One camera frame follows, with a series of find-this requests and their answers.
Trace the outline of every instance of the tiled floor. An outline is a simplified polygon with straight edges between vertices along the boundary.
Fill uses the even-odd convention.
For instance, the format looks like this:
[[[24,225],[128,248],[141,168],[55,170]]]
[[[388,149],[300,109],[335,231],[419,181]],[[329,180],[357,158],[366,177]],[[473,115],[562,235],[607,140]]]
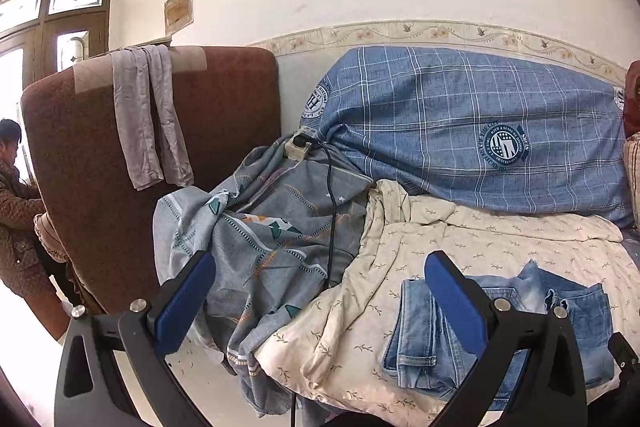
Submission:
[[[117,353],[116,359],[140,418],[150,425],[161,427],[126,355]],[[244,401],[238,380],[219,363],[211,362],[204,351],[189,339],[184,341],[177,353],[167,357],[167,362],[171,363],[177,380],[214,427],[284,427],[289,424],[288,415],[258,418],[254,409]]]
[[[0,367],[37,422],[42,427],[53,427],[62,347],[47,333],[27,303],[2,282],[0,325]]]

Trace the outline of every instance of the metal screw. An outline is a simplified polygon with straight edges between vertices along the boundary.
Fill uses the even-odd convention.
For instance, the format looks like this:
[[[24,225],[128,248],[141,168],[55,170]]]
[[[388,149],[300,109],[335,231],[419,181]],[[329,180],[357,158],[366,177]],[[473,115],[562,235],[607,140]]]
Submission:
[[[86,313],[86,308],[79,304],[78,306],[74,306],[71,310],[71,316],[75,319],[79,319]]]
[[[559,319],[565,319],[567,316],[566,310],[562,306],[556,306],[554,308],[554,315]]]
[[[141,311],[144,311],[145,308],[146,308],[145,299],[136,299],[129,305],[129,309],[134,313],[139,313]]]
[[[507,299],[495,299],[494,301],[495,309],[499,312],[508,312],[511,309],[511,303]]]

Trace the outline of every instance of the picture frame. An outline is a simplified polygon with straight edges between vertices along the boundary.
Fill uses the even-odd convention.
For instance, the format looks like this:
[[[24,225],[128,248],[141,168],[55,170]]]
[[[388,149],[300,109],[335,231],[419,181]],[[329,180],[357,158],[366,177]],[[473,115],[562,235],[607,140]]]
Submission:
[[[164,34],[173,35],[193,22],[193,0],[168,0],[164,3]]]

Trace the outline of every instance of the woman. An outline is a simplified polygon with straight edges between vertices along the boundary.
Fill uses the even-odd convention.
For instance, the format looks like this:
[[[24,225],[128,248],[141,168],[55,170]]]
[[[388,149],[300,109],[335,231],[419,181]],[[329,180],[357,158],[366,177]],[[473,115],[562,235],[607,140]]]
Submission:
[[[33,230],[33,218],[45,207],[36,188],[20,183],[15,159],[22,130],[13,120],[0,120],[0,279],[22,297],[47,331],[58,340],[68,315],[49,281],[53,275],[71,304],[80,299],[65,277],[65,265],[50,258]]]

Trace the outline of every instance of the blue checkered cover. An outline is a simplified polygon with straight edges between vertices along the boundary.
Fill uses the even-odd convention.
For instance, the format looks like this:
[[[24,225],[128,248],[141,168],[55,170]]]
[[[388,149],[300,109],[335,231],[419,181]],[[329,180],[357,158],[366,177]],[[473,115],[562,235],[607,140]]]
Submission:
[[[375,180],[518,214],[597,214],[633,223],[614,86],[558,66],[445,48],[348,51],[301,124]],[[497,168],[482,155],[491,124],[522,126],[530,151]]]

